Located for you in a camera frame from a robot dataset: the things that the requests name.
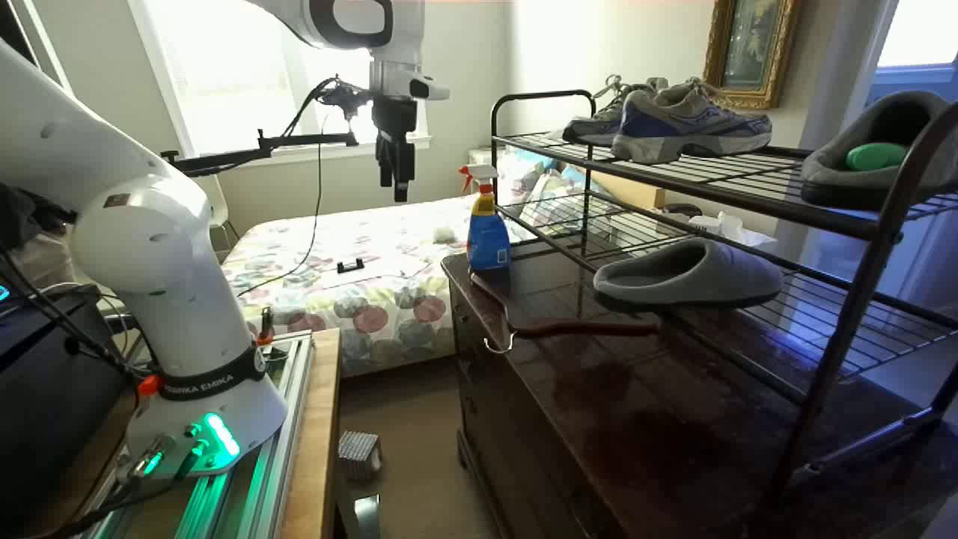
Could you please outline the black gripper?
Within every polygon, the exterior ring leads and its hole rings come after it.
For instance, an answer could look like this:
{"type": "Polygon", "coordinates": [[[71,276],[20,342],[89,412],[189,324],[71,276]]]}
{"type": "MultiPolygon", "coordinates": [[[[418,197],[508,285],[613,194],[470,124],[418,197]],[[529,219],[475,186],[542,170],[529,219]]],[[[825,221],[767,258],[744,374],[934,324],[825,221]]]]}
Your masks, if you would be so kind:
{"type": "Polygon", "coordinates": [[[412,143],[408,135],[417,128],[417,106],[408,100],[379,95],[370,109],[376,127],[376,168],[379,186],[396,186],[396,200],[405,204],[412,180],[412,143]]]}

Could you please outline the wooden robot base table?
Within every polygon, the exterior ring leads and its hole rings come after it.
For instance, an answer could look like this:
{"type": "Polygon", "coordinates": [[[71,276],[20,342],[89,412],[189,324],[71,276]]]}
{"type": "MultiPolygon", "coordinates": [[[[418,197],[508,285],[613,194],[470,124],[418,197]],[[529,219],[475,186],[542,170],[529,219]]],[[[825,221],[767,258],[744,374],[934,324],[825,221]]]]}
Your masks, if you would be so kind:
{"type": "MultiPolygon", "coordinates": [[[[147,502],[116,510],[75,539],[328,539],[336,537],[339,329],[277,336],[286,424],[231,474],[182,480],[147,502]]],[[[53,534],[101,505],[120,480],[122,395],[98,433],[77,453],[51,501],[14,539],[53,534]]]]}

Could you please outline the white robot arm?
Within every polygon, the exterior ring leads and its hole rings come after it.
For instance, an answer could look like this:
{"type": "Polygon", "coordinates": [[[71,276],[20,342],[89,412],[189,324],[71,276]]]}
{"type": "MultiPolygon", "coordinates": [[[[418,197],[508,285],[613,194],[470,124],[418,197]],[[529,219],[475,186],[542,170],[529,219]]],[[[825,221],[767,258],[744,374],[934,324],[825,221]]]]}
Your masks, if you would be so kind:
{"type": "MultiPolygon", "coordinates": [[[[252,0],[309,46],[366,47],[379,183],[412,180],[424,0],[252,0]]],[[[286,418],[211,254],[205,191],[0,46],[0,183],[71,219],[71,258],[137,320],[158,392],[126,447],[152,477],[231,469],[286,418]]]]}

